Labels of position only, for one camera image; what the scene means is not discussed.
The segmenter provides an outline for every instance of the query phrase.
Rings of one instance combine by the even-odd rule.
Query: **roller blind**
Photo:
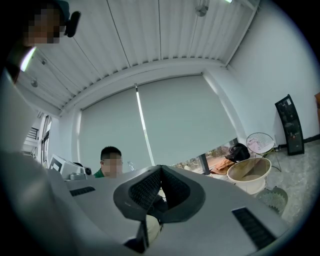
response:
[[[128,161],[137,169],[151,165],[134,88],[82,111],[80,161],[84,166],[91,167],[92,173],[99,170],[101,150],[106,146],[121,151],[123,172],[129,171]]]
[[[138,91],[156,165],[184,162],[237,137],[202,75],[151,82]]]

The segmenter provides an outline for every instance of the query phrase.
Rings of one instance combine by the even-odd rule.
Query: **wire basket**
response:
[[[255,132],[246,138],[248,149],[258,155],[263,155],[274,148],[274,139],[263,132]]]
[[[287,193],[279,187],[274,187],[272,190],[264,189],[256,198],[279,215],[282,215],[288,202]]]

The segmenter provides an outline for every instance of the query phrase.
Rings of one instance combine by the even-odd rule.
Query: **white wall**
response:
[[[60,156],[62,145],[60,140],[59,120],[52,118],[51,127],[49,132],[49,143],[48,143],[48,161],[51,161],[53,154]]]
[[[80,162],[79,159],[79,130],[81,121],[81,110],[74,107],[69,112],[65,112],[59,119],[59,134],[61,152],[60,157],[72,161]]]
[[[229,90],[230,100],[236,102],[237,90],[243,90],[248,101],[239,98],[237,109],[239,117],[246,120],[243,122],[245,130],[266,132],[275,137],[277,144],[285,144],[275,103],[290,94],[303,137],[315,136],[320,132],[314,97],[320,92],[319,65],[288,17],[269,2],[262,1],[260,6],[261,10],[230,62],[230,70],[241,82],[239,88]],[[249,112],[246,112],[248,108],[243,109],[245,106],[249,106]],[[251,119],[257,120],[256,127]]]

